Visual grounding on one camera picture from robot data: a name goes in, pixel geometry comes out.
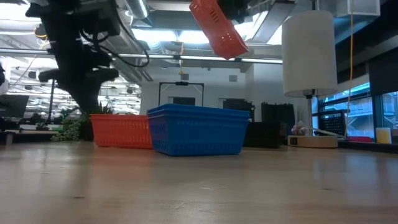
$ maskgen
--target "yellow container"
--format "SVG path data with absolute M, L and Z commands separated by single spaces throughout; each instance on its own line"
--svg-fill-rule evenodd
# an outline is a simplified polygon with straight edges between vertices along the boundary
M 377 143 L 392 144 L 390 128 L 376 128 Z

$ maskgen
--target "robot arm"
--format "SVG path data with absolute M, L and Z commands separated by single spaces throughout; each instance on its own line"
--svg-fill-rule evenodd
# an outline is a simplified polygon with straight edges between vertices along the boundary
M 99 109 L 101 84 L 119 76 L 116 69 L 109 68 L 112 58 L 108 54 L 81 40 L 82 33 L 93 34 L 95 45 L 99 46 L 100 40 L 96 37 L 100 32 L 107 32 L 107 37 L 120 33 L 114 15 L 117 12 L 115 1 L 92 2 L 35 0 L 26 12 L 28 17 L 41 18 L 51 45 L 49 51 L 58 64 L 58 69 L 42 72 L 40 81 L 55 79 L 58 87 L 69 92 L 87 114 Z

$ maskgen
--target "computer monitor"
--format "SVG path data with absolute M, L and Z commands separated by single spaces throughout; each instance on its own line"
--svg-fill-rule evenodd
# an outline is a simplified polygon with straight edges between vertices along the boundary
M 0 116 L 3 118 L 23 118 L 29 96 L 1 95 Z

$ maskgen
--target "wooden table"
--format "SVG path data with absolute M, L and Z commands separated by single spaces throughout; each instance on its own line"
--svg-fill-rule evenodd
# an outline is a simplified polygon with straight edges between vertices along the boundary
M 92 143 L 0 150 L 0 223 L 398 223 L 398 156 L 246 149 L 168 157 Z

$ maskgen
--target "cord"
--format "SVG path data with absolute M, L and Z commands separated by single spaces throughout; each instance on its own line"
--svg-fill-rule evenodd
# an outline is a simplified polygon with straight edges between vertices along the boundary
M 46 38 L 45 41 L 42 43 L 42 45 L 39 47 L 39 49 L 40 49 L 40 50 L 43 49 L 43 47 L 44 47 L 45 45 L 47 45 L 47 44 L 48 44 L 48 40 L 47 40 L 47 38 Z M 6 91 L 0 93 L 0 95 L 6 94 L 9 90 L 13 89 L 15 86 L 18 85 L 18 83 L 22 80 L 22 78 L 25 77 L 27 71 L 29 71 L 30 67 L 32 66 L 32 64 L 33 64 L 33 62 L 36 60 L 36 58 L 37 58 L 37 55 L 35 55 L 35 57 L 33 58 L 33 60 L 30 62 L 29 66 L 26 68 L 26 70 L 24 71 L 24 73 L 18 78 L 18 80 L 17 80 L 14 84 L 12 84 L 12 86 L 10 86 Z
M 27 67 L 27 69 L 24 71 L 24 73 L 18 78 L 18 80 L 12 85 L 10 86 L 6 91 L 2 92 L 0 95 L 6 94 L 9 90 L 13 89 L 22 78 L 25 77 L 27 71 L 29 71 L 30 67 L 32 66 L 33 62 L 36 60 L 37 55 L 35 55 L 35 57 L 33 58 L 33 60 L 30 62 L 29 66 Z
M 101 47 L 103 50 L 105 50 L 106 52 L 108 52 L 109 54 L 111 54 L 113 57 L 119 59 L 120 61 L 122 61 L 122 62 L 125 63 L 126 65 L 130 65 L 130 66 L 136 67 L 136 68 L 143 68 L 143 67 L 146 66 L 145 64 L 143 64 L 143 65 L 134 65 L 134 64 L 132 64 L 132 63 L 126 61 L 124 58 L 120 57 L 120 55 L 119 55 L 118 53 L 115 53 L 115 52 L 113 52 L 112 50 L 110 50 L 110 49 L 108 49 L 108 48 L 106 48 L 106 47 L 104 47 L 104 46 L 102 46 L 102 45 L 100 45 L 99 47 Z
M 124 25 L 122 19 L 120 18 L 119 12 L 118 12 L 118 6 L 116 5 L 116 1 L 112 1 L 112 6 L 114 7 L 115 13 L 116 13 L 116 19 L 118 20 L 119 25 L 122 27 L 123 31 L 129 36 L 129 38 L 136 43 L 145 53 L 146 55 L 146 59 L 147 61 L 142 64 L 142 65 L 134 65 L 128 61 L 126 61 L 125 59 L 123 59 L 122 57 L 120 57 L 119 54 L 117 54 L 116 52 L 113 52 L 112 50 L 100 45 L 100 43 L 104 42 L 106 39 L 108 39 L 109 34 L 107 34 L 105 37 L 103 37 L 102 39 L 98 39 L 98 33 L 95 32 L 93 34 L 93 38 L 89 38 L 83 30 L 80 30 L 80 34 L 81 36 L 86 39 L 88 42 L 92 43 L 94 45 L 94 49 L 99 52 L 101 49 L 107 51 L 108 53 L 110 53 L 113 57 L 120 59 L 120 61 L 122 61 L 123 63 L 132 66 L 132 67 L 136 67 L 136 68 L 143 68 L 146 67 L 149 62 L 150 62 L 150 58 L 149 58 L 149 54 L 147 52 L 147 50 L 145 49 L 144 46 L 142 46 L 142 44 L 133 36 L 130 34 L 130 32 L 128 31 L 128 29 L 126 28 L 126 26 Z
M 118 6 L 116 5 L 116 1 L 112 1 L 112 5 L 113 5 L 113 7 L 114 7 L 114 9 L 115 9 L 116 19 L 118 20 L 120 26 L 122 27 L 122 30 L 129 36 L 129 38 L 130 38 L 134 43 L 136 43 L 136 44 L 142 49 L 142 51 L 144 52 L 144 54 L 145 54 L 145 56 L 146 56 L 146 58 L 147 58 L 147 61 L 146 61 L 144 64 L 142 64 L 142 65 L 133 65 L 133 64 L 131 64 L 131 63 L 127 63 L 127 64 L 130 65 L 130 66 L 133 66 L 133 67 L 137 67 L 137 68 L 146 67 L 146 66 L 150 63 L 150 58 L 149 58 L 149 54 L 148 54 L 147 50 L 145 49 L 145 47 L 144 47 L 133 35 L 131 35 L 131 33 L 128 31 L 128 29 L 127 29 L 126 26 L 124 25 L 122 19 L 120 18 L 120 15 L 119 15 L 119 12 L 118 12 Z
M 353 88 L 353 73 L 354 73 L 354 0 L 351 0 L 351 45 L 350 45 L 350 71 L 349 71 L 349 92 L 347 102 L 347 119 L 346 119 L 346 131 L 344 137 L 347 138 L 348 123 L 349 123 L 349 103 L 351 101 L 351 89 Z
M 87 36 L 87 34 L 84 33 L 83 30 L 80 30 L 80 35 L 81 35 L 84 39 L 86 39 L 88 42 L 94 44 L 95 34 L 93 34 L 93 38 L 89 38 L 89 37 Z M 109 38 L 109 34 L 106 34 L 103 38 L 98 39 L 98 42 L 99 42 L 99 43 L 102 43 L 102 42 L 104 42 L 105 40 L 107 40 L 108 38 Z

